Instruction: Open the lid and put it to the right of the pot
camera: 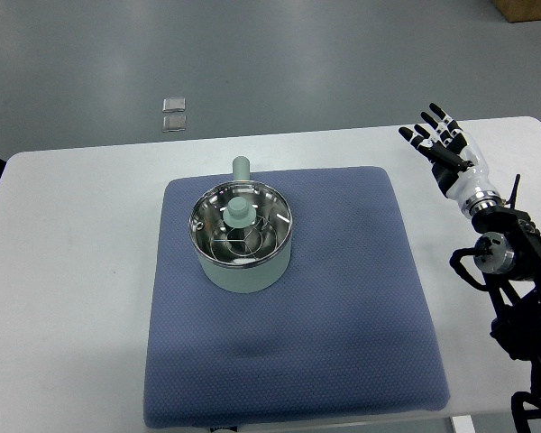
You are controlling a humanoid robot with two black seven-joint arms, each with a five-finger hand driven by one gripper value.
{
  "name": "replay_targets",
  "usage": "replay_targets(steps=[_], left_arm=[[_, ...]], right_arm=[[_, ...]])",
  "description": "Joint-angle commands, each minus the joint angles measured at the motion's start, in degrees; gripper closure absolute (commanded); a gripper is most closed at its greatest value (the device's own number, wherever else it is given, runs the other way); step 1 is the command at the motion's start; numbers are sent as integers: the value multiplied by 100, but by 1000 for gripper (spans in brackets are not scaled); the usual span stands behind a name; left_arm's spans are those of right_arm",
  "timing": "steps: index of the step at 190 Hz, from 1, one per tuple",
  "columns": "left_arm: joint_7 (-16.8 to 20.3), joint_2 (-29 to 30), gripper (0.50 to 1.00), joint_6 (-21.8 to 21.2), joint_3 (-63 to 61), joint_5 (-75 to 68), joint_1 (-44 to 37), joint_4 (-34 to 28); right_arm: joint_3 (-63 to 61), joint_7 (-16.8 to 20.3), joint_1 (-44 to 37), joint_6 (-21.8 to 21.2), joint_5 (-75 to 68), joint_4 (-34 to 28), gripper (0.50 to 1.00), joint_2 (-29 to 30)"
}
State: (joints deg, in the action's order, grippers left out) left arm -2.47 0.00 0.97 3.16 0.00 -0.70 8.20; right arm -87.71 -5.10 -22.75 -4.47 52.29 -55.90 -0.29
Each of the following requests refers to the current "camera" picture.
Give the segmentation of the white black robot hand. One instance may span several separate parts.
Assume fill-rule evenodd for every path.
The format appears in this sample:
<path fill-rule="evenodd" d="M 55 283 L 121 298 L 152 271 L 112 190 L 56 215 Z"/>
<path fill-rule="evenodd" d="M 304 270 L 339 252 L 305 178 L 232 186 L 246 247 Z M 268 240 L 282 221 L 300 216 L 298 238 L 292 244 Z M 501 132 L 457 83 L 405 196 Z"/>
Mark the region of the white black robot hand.
<path fill-rule="evenodd" d="M 467 218 L 503 199 L 489 180 L 489 166 L 478 144 L 440 106 L 420 114 L 425 125 L 401 126 L 399 134 L 431 163 L 431 172 L 444 197 L 457 203 Z"/>

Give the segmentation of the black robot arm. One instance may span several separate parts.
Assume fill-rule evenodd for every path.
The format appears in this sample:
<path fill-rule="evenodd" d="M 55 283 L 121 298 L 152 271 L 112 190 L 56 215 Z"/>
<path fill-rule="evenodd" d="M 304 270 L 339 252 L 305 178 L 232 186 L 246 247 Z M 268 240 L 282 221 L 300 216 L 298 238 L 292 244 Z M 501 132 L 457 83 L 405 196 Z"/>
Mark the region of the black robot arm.
<path fill-rule="evenodd" d="M 482 189 L 463 202 L 480 237 L 453 252 L 450 265 L 476 290 L 489 294 L 495 312 L 491 337 L 513 360 L 530 363 L 530 389 L 511 397 L 515 429 L 541 419 L 541 233 L 530 215 Z"/>

